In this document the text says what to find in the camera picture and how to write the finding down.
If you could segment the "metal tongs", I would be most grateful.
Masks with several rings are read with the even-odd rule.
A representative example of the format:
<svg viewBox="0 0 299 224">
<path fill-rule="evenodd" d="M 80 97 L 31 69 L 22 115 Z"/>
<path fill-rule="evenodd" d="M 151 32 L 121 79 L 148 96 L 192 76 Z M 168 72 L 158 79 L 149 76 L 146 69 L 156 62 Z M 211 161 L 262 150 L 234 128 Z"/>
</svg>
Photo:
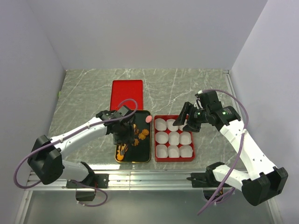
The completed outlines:
<svg viewBox="0 0 299 224">
<path fill-rule="evenodd" d="M 117 153 L 119 156 L 124 156 L 124 154 L 126 153 L 128 149 L 128 145 L 127 144 L 124 144 L 124 143 L 121 143 L 121 144 L 118 144 L 117 145 Z"/>
</svg>

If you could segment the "orange flower cookie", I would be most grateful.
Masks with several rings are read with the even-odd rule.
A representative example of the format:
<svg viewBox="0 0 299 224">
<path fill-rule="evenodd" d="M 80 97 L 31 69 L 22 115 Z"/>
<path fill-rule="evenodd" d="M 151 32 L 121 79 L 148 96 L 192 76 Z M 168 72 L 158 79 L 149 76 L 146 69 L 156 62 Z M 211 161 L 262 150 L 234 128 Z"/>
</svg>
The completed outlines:
<svg viewBox="0 0 299 224">
<path fill-rule="evenodd" d="M 146 138 L 146 135 L 144 135 L 143 133 L 140 133 L 140 134 L 138 135 L 138 138 L 139 138 L 140 140 L 144 140 L 144 139 Z"/>
</svg>

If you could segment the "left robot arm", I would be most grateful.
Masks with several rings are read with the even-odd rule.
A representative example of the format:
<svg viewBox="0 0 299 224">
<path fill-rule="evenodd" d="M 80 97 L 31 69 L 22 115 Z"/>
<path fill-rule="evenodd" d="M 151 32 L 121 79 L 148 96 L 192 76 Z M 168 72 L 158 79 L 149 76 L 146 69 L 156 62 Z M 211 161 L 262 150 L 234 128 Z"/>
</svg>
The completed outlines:
<svg viewBox="0 0 299 224">
<path fill-rule="evenodd" d="M 109 134 L 114 144 L 127 147 L 134 142 L 135 112 L 127 106 L 115 111 L 101 111 L 83 125 L 59 136 L 48 138 L 40 136 L 32 149 L 35 153 L 28 158 L 28 165 L 44 185 L 57 179 L 77 181 L 82 187 L 93 185 L 95 173 L 90 166 L 81 161 L 66 161 L 66 157 L 89 143 Z"/>
</svg>

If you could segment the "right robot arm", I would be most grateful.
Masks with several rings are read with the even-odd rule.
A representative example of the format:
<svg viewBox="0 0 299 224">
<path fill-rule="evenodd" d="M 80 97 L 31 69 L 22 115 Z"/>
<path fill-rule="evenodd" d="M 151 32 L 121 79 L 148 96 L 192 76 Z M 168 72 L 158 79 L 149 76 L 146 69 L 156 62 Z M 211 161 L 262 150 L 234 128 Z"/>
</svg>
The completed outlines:
<svg viewBox="0 0 299 224">
<path fill-rule="evenodd" d="M 241 160 L 247 171 L 217 162 L 206 168 L 203 182 L 216 187 L 216 193 L 227 184 L 240 190 L 247 202 L 257 206 L 282 192 L 288 173 L 267 158 L 247 131 L 249 119 L 242 120 L 231 106 L 223 107 L 218 92 L 216 89 L 199 91 L 197 102 L 185 102 L 173 124 L 194 133 L 204 123 L 214 126 L 229 141 L 237 153 L 236 160 Z"/>
</svg>

